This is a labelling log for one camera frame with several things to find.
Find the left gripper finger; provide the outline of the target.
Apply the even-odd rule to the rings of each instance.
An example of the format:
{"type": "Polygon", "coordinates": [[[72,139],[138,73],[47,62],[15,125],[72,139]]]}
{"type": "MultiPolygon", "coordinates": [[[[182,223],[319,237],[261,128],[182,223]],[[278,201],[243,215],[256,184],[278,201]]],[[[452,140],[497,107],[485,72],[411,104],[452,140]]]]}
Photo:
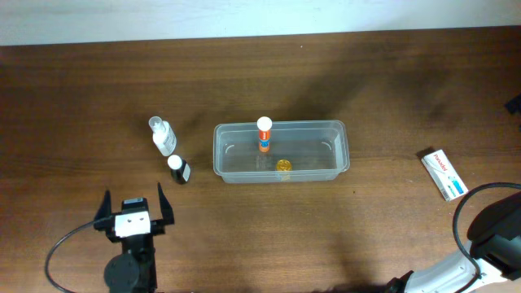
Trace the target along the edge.
{"type": "Polygon", "coordinates": [[[160,211],[163,222],[175,222],[173,208],[169,203],[168,199],[164,195],[161,184],[157,183],[158,196],[160,201],[160,211]]]}
{"type": "Polygon", "coordinates": [[[103,200],[99,206],[98,211],[94,216],[94,220],[101,220],[107,218],[112,214],[112,198],[110,190],[106,190],[103,196],[103,200]]]}

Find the dark bottle white cap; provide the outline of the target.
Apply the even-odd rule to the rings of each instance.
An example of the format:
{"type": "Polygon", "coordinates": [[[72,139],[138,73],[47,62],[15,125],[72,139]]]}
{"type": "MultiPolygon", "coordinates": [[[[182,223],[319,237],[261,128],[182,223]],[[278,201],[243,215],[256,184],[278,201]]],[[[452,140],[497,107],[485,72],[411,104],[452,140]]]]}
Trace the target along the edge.
{"type": "Polygon", "coordinates": [[[171,175],[178,184],[186,184],[190,179],[191,169],[189,164],[179,155],[171,155],[167,160],[171,175]]]}

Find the white squeeze bottle clear cap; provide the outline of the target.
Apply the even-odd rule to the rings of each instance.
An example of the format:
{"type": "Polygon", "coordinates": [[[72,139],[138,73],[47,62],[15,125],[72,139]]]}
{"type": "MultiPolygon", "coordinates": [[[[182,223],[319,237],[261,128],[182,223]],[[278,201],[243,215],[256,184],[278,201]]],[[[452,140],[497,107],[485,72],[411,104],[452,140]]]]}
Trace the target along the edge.
{"type": "Polygon", "coordinates": [[[153,132],[152,140],[161,155],[170,156],[177,146],[177,138],[170,123],[158,116],[153,116],[148,123],[153,132]]]}

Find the small gold lid jar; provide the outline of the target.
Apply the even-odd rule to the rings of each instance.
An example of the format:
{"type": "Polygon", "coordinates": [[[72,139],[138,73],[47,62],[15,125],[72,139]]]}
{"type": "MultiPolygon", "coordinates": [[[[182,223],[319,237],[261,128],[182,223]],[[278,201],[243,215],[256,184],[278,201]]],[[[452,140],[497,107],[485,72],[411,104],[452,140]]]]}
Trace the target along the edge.
{"type": "Polygon", "coordinates": [[[289,181],[291,171],[292,164],[289,160],[281,159],[276,163],[276,173],[280,181],[289,181]]]}

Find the orange tube white cap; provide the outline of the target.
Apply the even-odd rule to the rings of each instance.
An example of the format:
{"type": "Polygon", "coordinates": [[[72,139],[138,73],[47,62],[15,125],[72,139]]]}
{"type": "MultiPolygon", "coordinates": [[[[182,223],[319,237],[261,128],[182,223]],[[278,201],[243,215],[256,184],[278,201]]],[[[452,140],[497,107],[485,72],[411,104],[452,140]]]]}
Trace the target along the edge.
{"type": "Polygon", "coordinates": [[[262,116],[257,120],[256,126],[258,128],[259,150],[261,152],[268,152],[270,149],[273,121],[267,116],[262,116]]]}

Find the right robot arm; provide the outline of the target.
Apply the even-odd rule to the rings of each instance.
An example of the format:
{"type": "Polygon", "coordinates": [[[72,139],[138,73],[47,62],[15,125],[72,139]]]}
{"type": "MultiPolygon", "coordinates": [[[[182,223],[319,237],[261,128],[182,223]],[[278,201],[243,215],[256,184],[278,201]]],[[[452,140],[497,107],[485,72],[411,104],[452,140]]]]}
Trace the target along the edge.
{"type": "Polygon", "coordinates": [[[472,292],[520,278],[520,193],[487,206],[473,220],[460,251],[418,272],[393,278],[385,292],[472,292]]]}

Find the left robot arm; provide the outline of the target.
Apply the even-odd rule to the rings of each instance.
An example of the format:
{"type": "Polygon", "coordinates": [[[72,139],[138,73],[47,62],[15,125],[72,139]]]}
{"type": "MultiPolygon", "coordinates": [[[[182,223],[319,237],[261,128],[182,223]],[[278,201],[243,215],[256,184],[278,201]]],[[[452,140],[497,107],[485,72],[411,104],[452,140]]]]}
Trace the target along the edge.
{"type": "Polygon", "coordinates": [[[113,257],[103,273],[110,293],[155,293],[154,237],[165,233],[175,223],[173,209],[161,185],[157,186],[161,218],[150,218],[147,199],[127,199],[120,212],[112,211],[111,193],[105,192],[94,217],[94,228],[104,232],[112,243],[121,245],[122,253],[113,257]]]}

